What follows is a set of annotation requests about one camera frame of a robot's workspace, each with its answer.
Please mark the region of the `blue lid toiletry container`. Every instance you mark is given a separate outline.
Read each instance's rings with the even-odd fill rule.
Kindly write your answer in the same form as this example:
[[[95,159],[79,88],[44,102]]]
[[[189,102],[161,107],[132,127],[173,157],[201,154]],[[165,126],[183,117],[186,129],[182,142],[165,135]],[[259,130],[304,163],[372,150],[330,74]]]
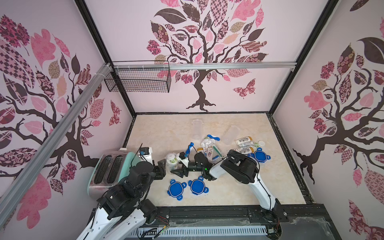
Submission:
[[[166,166],[169,172],[179,168],[179,160],[176,153],[169,153],[166,155]]]
[[[231,125],[223,135],[222,141],[225,145],[231,145],[237,139],[240,133],[240,128],[236,125]]]
[[[203,138],[203,121],[201,119],[192,120],[192,138],[201,140]]]

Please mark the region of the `clear plastic toiletry bag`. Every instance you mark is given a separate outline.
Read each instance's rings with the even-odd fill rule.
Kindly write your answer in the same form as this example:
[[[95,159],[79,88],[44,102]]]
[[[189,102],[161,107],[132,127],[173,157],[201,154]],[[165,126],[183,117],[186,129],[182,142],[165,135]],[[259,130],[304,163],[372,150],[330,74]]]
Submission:
[[[212,147],[215,143],[216,143],[216,140],[214,138],[207,136],[202,140],[201,146],[202,146],[203,150],[205,151],[207,148]]]

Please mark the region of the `green toothbrush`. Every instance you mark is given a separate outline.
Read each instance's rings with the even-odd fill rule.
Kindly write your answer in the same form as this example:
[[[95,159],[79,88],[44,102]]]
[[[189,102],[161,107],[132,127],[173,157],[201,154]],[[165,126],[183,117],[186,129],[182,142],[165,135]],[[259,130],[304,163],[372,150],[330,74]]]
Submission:
[[[213,149],[220,158],[223,158],[223,154],[222,154],[221,150],[216,145],[213,145]]]

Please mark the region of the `detached blue container lid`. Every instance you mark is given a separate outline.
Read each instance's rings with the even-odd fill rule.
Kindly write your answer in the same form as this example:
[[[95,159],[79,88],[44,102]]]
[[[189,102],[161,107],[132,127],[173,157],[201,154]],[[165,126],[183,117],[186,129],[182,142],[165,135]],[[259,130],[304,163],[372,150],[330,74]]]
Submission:
[[[257,148],[257,150],[251,154],[251,157],[257,160],[259,163],[265,163],[271,159],[271,156],[267,155],[262,148]]]

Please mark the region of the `small white round cap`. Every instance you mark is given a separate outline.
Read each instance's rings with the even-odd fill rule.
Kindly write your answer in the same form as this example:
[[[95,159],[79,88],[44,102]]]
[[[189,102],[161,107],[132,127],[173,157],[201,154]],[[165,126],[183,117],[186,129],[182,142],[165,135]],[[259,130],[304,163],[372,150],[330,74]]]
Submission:
[[[263,146],[266,145],[266,143],[265,143],[264,141],[258,141],[258,145],[259,145],[260,147],[263,147]]]

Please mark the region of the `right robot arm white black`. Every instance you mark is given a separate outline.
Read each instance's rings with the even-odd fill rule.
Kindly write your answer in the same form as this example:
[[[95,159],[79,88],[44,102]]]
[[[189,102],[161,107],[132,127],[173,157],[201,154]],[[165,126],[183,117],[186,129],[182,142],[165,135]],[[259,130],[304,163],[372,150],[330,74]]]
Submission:
[[[250,187],[262,208],[263,218],[268,223],[281,220],[284,212],[281,203],[263,182],[257,160],[230,150],[226,157],[215,164],[211,163],[202,152],[195,154],[193,161],[190,161],[182,152],[179,154],[178,163],[181,167],[171,170],[171,173],[180,178],[187,177],[190,172],[200,172],[199,181],[203,179],[215,181],[223,174],[229,174],[237,182]]]

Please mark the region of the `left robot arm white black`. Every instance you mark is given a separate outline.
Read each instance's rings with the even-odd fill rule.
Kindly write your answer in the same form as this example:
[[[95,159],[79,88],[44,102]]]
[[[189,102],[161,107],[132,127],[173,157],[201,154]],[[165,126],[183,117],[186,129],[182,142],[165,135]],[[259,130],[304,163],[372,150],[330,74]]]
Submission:
[[[140,227],[153,224],[158,211],[147,194],[152,182],[165,175],[166,160],[159,161],[157,166],[138,162],[127,177],[98,200],[93,217],[77,239],[124,240]]]

